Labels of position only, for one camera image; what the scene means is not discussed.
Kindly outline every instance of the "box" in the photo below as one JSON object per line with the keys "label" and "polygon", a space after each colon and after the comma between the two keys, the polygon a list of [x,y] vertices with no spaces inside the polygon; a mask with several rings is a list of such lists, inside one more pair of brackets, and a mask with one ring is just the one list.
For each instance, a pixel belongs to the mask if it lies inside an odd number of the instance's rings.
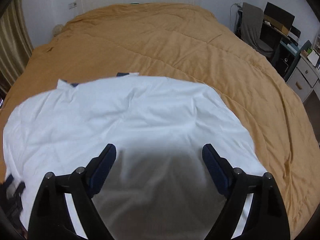
{"label": "box", "polygon": [[275,19],[271,18],[268,15],[264,15],[263,18],[265,21],[271,23],[271,25],[273,25],[274,27],[276,27],[278,30],[280,30],[283,34],[285,34],[286,36],[288,36],[289,34],[289,30],[280,22],[276,21]]}
{"label": "box", "polygon": [[303,50],[303,51],[301,52],[301,54],[302,54],[305,58],[307,58],[307,57],[309,56],[308,52],[306,52],[305,50]]}

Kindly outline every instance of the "wire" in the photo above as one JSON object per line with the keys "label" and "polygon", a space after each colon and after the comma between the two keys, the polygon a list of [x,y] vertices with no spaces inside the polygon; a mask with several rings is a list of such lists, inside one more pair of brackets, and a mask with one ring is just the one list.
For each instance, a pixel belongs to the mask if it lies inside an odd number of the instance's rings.
{"label": "wire", "polygon": [[230,6],[230,20],[229,20],[230,30],[231,30],[231,8],[232,8],[234,5],[238,6],[236,3],[234,3],[233,5]]}
{"label": "wire", "polygon": [[237,13],[236,14],[236,20],[235,20],[235,26],[233,28],[234,29],[234,31],[233,31],[234,34],[236,34],[237,32],[239,32],[241,30],[241,24],[240,24],[239,27],[237,27],[239,20],[240,20],[240,16],[239,16],[239,13]]}

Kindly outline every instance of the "screw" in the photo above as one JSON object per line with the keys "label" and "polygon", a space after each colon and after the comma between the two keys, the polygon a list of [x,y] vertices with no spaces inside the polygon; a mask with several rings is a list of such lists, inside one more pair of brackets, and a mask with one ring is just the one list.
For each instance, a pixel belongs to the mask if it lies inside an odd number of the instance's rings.
{"label": "screw", "polygon": [[47,179],[50,179],[51,177],[53,176],[53,172],[47,172],[46,174],[45,174],[45,177],[47,178]]}
{"label": "screw", "polygon": [[84,172],[84,167],[79,167],[76,169],[76,173],[81,174],[82,172]]}
{"label": "screw", "polygon": [[264,174],[264,176],[266,176],[268,179],[272,179],[273,178],[273,176],[272,176],[272,174],[270,172],[266,172]]}
{"label": "screw", "polygon": [[233,171],[234,171],[236,174],[241,174],[243,170],[241,170],[240,168],[234,168]]}

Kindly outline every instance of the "gray cloth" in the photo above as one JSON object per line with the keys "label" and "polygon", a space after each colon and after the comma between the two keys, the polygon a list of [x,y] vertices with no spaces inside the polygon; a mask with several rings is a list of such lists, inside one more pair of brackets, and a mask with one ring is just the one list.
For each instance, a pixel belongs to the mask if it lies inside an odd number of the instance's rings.
{"label": "gray cloth", "polygon": [[265,57],[271,57],[273,49],[260,40],[264,13],[261,8],[243,3],[241,38]]}

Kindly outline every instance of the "navy fabric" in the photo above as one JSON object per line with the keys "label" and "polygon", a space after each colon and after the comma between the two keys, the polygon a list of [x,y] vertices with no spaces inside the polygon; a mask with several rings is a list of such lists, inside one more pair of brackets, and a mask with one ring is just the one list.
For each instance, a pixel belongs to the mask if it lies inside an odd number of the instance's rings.
{"label": "navy fabric", "polygon": [[5,188],[5,189],[7,189],[11,184],[12,184],[12,182],[13,182],[13,176],[12,176],[12,174],[10,174],[9,176],[8,176],[8,178],[5,180],[5,182],[3,183],[3,187]]}
{"label": "navy fabric", "polygon": [[98,194],[102,189],[102,186],[115,160],[116,147],[112,145],[112,147],[109,149],[103,160],[99,163],[99,166],[89,180],[89,190],[87,193],[91,198],[94,195]]}
{"label": "navy fabric", "polygon": [[207,166],[218,192],[225,197],[229,197],[230,190],[228,185],[228,177],[225,175],[219,163],[216,161],[207,146],[204,146],[202,149],[202,159]]}
{"label": "navy fabric", "polygon": [[126,75],[129,75],[129,73],[121,73],[121,72],[119,72],[117,74],[117,77],[122,77],[122,76],[126,76]]}

